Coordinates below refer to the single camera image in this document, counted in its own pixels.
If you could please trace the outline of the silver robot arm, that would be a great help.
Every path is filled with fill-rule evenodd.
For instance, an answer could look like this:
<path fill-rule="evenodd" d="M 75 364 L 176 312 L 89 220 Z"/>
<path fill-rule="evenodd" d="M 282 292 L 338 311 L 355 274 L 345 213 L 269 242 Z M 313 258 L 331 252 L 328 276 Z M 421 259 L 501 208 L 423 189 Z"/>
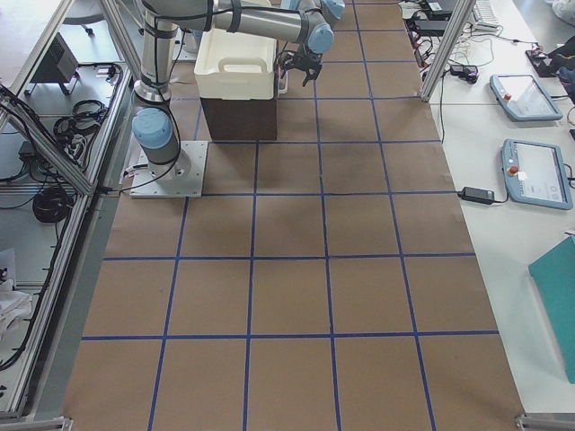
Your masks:
<path fill-rule="evenodd" d="M 287 68 L 315 80 L 322 56 L 334 41 L 332 26 L 343 15 L 342 1 L 284 1 L 280 8 L 255 1 L 145 1 L 144 52 L 134 86 L 139 103 L 132 132 L 144 150 L 152 180 L 178 171 L 181 138 L 170 110 L 173 49 L 179 28 L 219 29 L 296 43 L 287 55 Z"/>
<path fill-rule="evenodd" d="M 343 0 L 282 0 L 280 7 L 289 10 L 316 11 L 328 23 L 338 22 L 345 12 Z"/>

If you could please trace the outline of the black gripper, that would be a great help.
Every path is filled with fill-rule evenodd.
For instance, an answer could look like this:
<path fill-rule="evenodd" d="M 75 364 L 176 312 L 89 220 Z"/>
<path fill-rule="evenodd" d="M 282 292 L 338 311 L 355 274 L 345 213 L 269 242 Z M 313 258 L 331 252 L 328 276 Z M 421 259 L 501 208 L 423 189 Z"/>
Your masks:
<path fill-rule="evenodd" d="M 320 74 L 323 64 L 323 55 L 316 54 L 306 48 L 298 50 L 288 50 L 284 53 L 284 70 L 297 69 L 305 72 L 302 86 L 306 87 L 310 81 L 314 80 L 314 75 Z"/>

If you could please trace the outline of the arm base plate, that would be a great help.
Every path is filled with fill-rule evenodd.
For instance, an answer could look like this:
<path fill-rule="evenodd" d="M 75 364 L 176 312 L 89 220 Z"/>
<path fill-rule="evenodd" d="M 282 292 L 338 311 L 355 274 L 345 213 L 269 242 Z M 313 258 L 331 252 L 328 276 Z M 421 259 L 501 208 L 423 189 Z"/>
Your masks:
<path fill-rule="evenodd" d="M 149 164 L 140 149 L 138 159 L 132 158 L 132 161 L 144 167 L 132 171 L 129 195 L 133 198 L 200 198 L 207 155 L 208 141 L 183 141 L 178 161 L 167 171 L 170 164 Z"/>

